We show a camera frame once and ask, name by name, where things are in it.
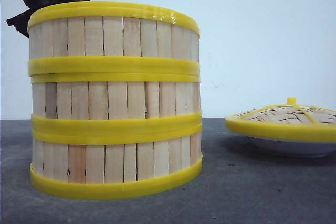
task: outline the bamboo steamer lid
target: bamboo steamer lid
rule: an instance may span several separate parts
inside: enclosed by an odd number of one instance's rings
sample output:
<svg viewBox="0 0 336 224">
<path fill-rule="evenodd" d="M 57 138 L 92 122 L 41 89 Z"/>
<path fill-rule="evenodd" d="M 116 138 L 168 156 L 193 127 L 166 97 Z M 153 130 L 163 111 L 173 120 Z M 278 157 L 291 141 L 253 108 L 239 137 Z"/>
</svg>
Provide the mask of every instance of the bamboo steamer lid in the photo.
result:
<svg viewBox="0 0 336 224">
<path fill-rule="evenodd" d="M 275 154 L 316 157 L 336 150 L 336 111 L 298 105 L 293 97 L 286 104 L 227 116 L 225 122 L 229 130 Z"/>
</svg>

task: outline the woven bamboo lid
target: woven bamboo lid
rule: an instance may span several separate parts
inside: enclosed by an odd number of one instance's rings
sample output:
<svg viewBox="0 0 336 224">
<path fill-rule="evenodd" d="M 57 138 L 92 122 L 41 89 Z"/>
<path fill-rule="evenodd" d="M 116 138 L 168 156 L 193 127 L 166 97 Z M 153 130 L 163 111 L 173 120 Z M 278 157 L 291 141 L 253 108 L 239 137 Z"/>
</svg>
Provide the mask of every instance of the woven bamboo lid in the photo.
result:
<svg viewBox="0 0 336 224">
<path fill-rule="evenodd" d="M 252 137 L 336 143 L 336 111 L 298 105 L 292 97 L 287 104 L 227 116 L 225 122 L 229 130 Z"/>
</svg>

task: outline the wooden slat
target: wooden slat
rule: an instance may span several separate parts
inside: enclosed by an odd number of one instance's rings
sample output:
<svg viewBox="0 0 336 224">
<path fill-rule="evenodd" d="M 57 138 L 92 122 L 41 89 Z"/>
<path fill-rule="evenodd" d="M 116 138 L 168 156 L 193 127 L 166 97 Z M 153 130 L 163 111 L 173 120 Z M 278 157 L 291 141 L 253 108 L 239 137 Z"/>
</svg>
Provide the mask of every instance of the wooden slat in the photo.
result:
<svg viewBox="0 0 336 224">
<path fill-rule="evenodd" d="M 140 20 L 141 31 L 141 53 L 146 57 L 157 57 L 158 36 L 156 33 L 156 22 L 147 19 Z M 145 103 L 147 118 L 158 118 L 159 112 L 159 83 L 145 83 Z M 138 180 L 154 177 L 154 144 L 138 144 Z"/>
<path fill-rule="evenodd" d="M 255 122 L 260 122 L 260 119 L 259 118 L 253 118 L 253 119 L 250 119 L 251 121 L 255 121 Z"/>
<path fill-rule="evenodd" d="M 281 120 L 281 121 L 278 121 L 277 123 L 289 123 L 289 121 L 287 121 L 287 120 Z"/>
<path fill-rule="evenodd" d="M 122 56 L 123 27 L 122 17 L 104 17 L 105 55 Z M 127 84 L 108 82 L 109 119 L 126 119 Z M 105 183 L 118 183 L 124 180 L 124 145 L 106 145 Z"/>
<path fill-rule="evenodd" d="M 68 54 L 85 54 L 84 18 L 68 18 Z M 89 119 L 89 88 L 87 82 L 71 83 L 72 119 Z M 86 146 L 69 145 L 69 181 L 85 183 Z"/>
<path fill-rule="evenodd" d="M 85 18 L 85 55 L 104 55 L 102 17 Z M 108 119 L 106 82 L 89 82 L 89 119 Z M 105 146 L 87 145 L 86 182 L 103 183 Z"/>
<path fill-rule="evenodd" d="M 264 116 L 266 122 L 278 122 L 280 120 L 285 119 L 296 119 L 296 116 L 289 113 L 289 114 L 280 114 L 280 115 L 274 115 L 273 117 Z"/>
<path fill-rule="evenodd" d="M 198 63 L 198 35 L 191 32 L 191 59 Z M 193 112 L 198 112 L 198 88 L 197 83 L 193 83 Z M 198 160 L 199 149 L 199 134 L 193 134 L 190 136 L 190 162 L 191 165 L 195 164 Z"/>
<path fill-rule="evenodd" d="M 41 24 L 39 33 L 40 44 L 38 50 L 40 57 L 51 57 L 53 43 L 53 21 L 49 20 Z M 46 103 L 46 118 L 57 118 L 56 114 L 56 83 L 45 84 L 45 103 Z M 53 178 L 54 167 L 54 148 L 53 144 L 43 143 L 43 176 Z"/>
<path fill-rule="evenodd" d="M 317 113 L 317 114 L 327 114 L 327 115 L 333 115 L 336 116 L 335 112 L 332 112 L 330 110 L 326 110 L 326 109 L 320 109 L 320 108 L 307 108 L 307 107 L 302 107 L 303 109 L 308 109 L 309 111 L 313 112 L 313 113 Z"/>
<path fill-rule="evenodd" d="M 272 108 L 272 110 L 276 111 L 277 115 L 288 114 L 288 113 L 298 111 L 297 108 L 291 107 L 291 106 L 274 107 L 274 108 Z"/>
<path fill-rule="evenodd" d="M 68 19 L 53 21 L 53 56 L 68 55 Z M 71 119 L 71 83 L 57 83 L 57 118 Z M 54 179 L 68 181 L 69 148 L 67 144 L 54 145 Z"/>
<path fill-rule="evenodd" d="M 186 28 L 183 28 L 182 43 L 183 51 L 181 59 L 192 61 L 192 31 Z M 193 113 L 193 83 L 186 82 L 184 83 L 184 114 Z M 191 137 L 184 136 L 181 138 L 181 168 L 188 168 L 191 164 Z"/>
<path fill-rule="evenodd" d="M 265 118 L 268 120 L 268 117 L 267 117 L 267 116 L 262 116 L 262 115 L 259 115 L 257 118 L 258 118 L 259 120 L 261 120 L 262 122 L 265 121 Z"/>
<path fill-rule="evenodd" d="M 335 123 L 336 119 L 331 114 L 321 114 L 321 113 L 314 113 L 310 112 L 310 114 L 315 118 L 317 122 L 321 123 Z"/>
<path fill-rule="evenodd" d="M 200 41 L 200 37 L 198 36 L 198 34 L 192 32 L 192 59 L 199 63 L 199 56 L 200 56 L 200 53 L 199 53 L 199 41 Z M 197 111 L 195 112 L 198 112 L 201 110 L 201 86 L 200 86 L 200 83 L 195 83 L 194 84 L 194 95 L 195 95 L 195 100 L 194 100 L 194 108 L 197 109 Z M 202 132 L 198 132 L 195 134 L 195 139 L 197 139 L 196 141 L 196 160 L 199 160 L 201 158 L 201 155 L 202 155 L 202 147 L 201 147 L 201 143 L 202 143 Z"/>
<path fill-rule="evenodd" d="M 40 46 L 41 24 L 37 24 L 29 30 L 30 59 L 41 58 Z M 45 84 L 33 83 L 33 114 L 46 116 Z M 33 168 L 35 172 L 43 174 L 43 142 L 33 139 Z"/>
<path fill-rule="evenodd" d="M 172 58 L 183 58 L 183 27 L 172 26 Z M 175 83 L 175 106 L 176 115 L 185 114 L 185 83 Z M 169 173 L 181 170 L 181 138 L 169 141 Z"/>
<path fill-rule="evenodd" d="M 171 25 L 157 22 L 158 57 L 172 58 Z M 159 83 L 160 116 L 175 115 L 175 83 Z M 154 177 L 169 173 L 169 141 L 154 143 Z"/>
<path fill-rule="evenodd" d="M 140 20 L 124 18 L 124 55 L 140 56 Z M 145 117 L 145 88 L 143 82 L 127 82 L 127 107 L 129 118 Z M 136 144 L 125 145 L 124 181 L 136 180 L 137 173 Z"/>
<path fill-rule="evenodd" d="M 299 120 L 299 119 L 297 119 L 297 118 L 289 118 L 289 119 L 287 119 L 287 121 L 289 122 L 289 123 L 292 123 L 292 124 L 301 124 L 302 122 Z"/>
<path fill-rule="evenodd" d="M 46 118 L 57 119 L 57 84 L 46 83 Z M 43 176 L 54 178 L 54 146 L 53 143 L 43 143 Z"/>
</svg>

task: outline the white background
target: white background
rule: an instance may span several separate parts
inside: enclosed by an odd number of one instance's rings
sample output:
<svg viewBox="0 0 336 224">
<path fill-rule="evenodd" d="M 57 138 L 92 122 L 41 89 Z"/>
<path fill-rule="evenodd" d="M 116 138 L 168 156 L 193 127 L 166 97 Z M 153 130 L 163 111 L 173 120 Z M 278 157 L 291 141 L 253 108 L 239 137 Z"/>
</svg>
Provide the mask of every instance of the white background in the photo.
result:
<svg viewBox="0 0 336 224">
<path fill-rule="evenodd" d="M 205 117 L 283 103 L 336 109 L 336 0 L 114 0 L 158 5 L 201 29 Z M 5 20 L 26 10 L 1 3 L 1 118 L 28 119 L 28 39 Z"/>
</svg>

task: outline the white plate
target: white plate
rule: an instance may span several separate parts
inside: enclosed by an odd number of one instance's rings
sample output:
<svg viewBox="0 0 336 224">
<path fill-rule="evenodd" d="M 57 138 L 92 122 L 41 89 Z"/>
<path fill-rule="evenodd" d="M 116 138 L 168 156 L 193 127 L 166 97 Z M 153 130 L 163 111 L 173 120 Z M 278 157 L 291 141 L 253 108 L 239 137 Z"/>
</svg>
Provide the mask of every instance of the white plate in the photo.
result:
<svg viewBox="0 0 336 224">
<path fill-rule="evenodd" d="M 336 143 L 312 143 L 249 137 L 250 142 L 261 150 L 281 156 L 323 157 L 336 151 Z"/>
</svg>

